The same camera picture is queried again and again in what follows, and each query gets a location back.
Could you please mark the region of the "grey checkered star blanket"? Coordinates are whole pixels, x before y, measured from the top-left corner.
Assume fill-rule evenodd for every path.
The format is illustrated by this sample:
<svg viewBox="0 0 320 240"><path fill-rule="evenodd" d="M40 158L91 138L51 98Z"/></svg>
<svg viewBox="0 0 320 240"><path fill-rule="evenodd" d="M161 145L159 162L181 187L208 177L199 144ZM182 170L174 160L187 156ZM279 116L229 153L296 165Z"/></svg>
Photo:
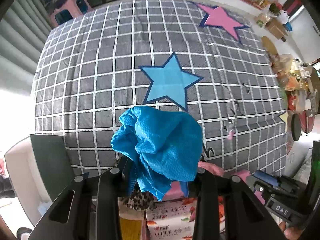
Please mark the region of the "grey checkered star blanket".
<svg viewBox="0 0 320 240"><path fill-rule="evenodd" d="M283 174L286 107L267 52L242 15L226 12L234 34L210 26L213 9L131 0L53 29L34 77L35 132L63 136L74 171L94 176L120 157L110 141L127 109L187 112L206 160L227 173Z"/></svg>

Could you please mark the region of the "white storage box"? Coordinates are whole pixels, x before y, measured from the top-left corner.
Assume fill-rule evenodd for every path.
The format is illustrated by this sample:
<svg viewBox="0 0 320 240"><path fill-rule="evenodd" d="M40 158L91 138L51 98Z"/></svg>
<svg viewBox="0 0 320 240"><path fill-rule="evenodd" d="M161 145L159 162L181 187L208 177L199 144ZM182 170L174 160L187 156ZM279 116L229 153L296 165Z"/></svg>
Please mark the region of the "white storage box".
<svg viewBox="0 0 320 240"><path fill-rule="evenodd" d="M15 194L32 225L36 225L74 178L63 137L31 134L4 155Z"/></svg>

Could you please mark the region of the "small pink foam piece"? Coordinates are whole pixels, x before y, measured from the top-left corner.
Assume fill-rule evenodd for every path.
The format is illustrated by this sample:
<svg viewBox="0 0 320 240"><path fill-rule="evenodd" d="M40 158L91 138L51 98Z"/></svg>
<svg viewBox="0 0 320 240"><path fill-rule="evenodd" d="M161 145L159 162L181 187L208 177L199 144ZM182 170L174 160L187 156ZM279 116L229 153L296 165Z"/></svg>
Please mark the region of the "small pink foam piece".
<svg viewBox="0 0 320 240"><path fill-rule="evenodd" d="M235 133L235 130L234 130L234 129L231 129L231 130L229 131L229 133L228 133L227 139L228 139L228 140L233 140L234 133Z"/></svg>

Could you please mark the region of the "red patterned tissue pack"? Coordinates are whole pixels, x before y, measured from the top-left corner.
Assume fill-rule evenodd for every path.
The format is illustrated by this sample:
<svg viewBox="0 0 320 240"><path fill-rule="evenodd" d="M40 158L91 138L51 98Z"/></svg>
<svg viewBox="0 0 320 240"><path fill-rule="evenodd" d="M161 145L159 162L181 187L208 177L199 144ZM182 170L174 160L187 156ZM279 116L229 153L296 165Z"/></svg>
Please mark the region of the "red patterned tissue pack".
<svg viewBox="0 0 320 240"><path fill-rule="evenodd" d="M155 209L146 212L150 239L192 239L196 206L196 198L157 202Z"/></svg>

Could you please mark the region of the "grey green curtain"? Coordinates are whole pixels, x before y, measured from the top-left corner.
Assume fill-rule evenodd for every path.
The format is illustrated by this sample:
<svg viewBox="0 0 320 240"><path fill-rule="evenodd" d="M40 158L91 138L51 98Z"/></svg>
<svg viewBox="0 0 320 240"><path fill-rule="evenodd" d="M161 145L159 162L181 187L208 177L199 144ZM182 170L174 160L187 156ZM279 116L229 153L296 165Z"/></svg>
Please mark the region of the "grey green curtain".
<svg viewBox="0 0 320 240"><path fill-rule="evenodd" d="M28 95L53 25L44 0L9 2L1 5L1 89Z"/></svg>

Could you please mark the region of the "blue waffle cloth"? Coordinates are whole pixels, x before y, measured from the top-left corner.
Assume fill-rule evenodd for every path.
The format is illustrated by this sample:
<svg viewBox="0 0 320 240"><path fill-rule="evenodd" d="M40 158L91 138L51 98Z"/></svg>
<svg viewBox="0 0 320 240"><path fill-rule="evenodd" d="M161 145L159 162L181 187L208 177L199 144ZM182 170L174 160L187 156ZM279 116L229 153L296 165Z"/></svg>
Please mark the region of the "blue waffle cloth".
<svg viewBox="0 0 320 240"><path fill-rule="evenodd" d="M197 174L202 128L188 113L135 106L120 117L112 149L131 159L142 192L163 200L174 181L188 183Z"/></svg>

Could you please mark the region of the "leopard print scrunchie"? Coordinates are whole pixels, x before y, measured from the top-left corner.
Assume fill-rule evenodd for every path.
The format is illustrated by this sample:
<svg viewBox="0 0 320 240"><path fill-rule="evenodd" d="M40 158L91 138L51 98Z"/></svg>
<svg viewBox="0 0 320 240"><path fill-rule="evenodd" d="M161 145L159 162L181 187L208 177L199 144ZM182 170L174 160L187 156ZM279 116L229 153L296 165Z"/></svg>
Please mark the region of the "leopard print scrunchie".
<svg viewBox="0 0 320 240"><path fill-rule="evenodd" d="M149 191L142 192L138 184L135 185L131 195L124 200L124 205L136 211L154 210L156 208L153 195Z"/></svg>

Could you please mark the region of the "pink fuzzy cloth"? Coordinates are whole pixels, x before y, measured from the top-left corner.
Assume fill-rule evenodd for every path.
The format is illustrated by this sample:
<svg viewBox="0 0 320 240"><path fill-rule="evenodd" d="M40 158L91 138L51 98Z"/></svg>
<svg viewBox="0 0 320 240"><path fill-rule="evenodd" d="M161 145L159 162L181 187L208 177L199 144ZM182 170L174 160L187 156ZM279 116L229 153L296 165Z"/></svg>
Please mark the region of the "pink fuzzy cloth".
<svg viewBox="0 0 320 240"><path fill-rule="evenodd" d="M221 167L218 167L215 164L199 161L199 168L203 168L204 170L210 172L215 176L223 177L224 170ZM246 178L250 175L249 170L241 170L239 172L232 172L231 176L239 176L243 181L246 181ZM173 181L171 183L170 190L164 195L162 201L170 201L180 198L187 198L192 196L196 191L196 183L194 182L185 182L185 181Z"/></svg>

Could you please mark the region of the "pink plastic stool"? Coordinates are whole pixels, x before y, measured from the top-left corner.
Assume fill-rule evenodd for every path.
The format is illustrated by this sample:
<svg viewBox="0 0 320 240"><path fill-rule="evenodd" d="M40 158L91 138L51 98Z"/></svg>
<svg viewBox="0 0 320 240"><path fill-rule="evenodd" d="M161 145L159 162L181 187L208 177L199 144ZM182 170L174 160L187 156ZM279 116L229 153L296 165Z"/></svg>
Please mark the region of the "pink plastic stool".
<svg viewBox="0 0 320 240"><path fill-rule="evenodd" d="M54 9L50 15L51 22L54 27L80 17L87 12L92 11L92 7L87 0L63 0L61 7Z"/></svg>

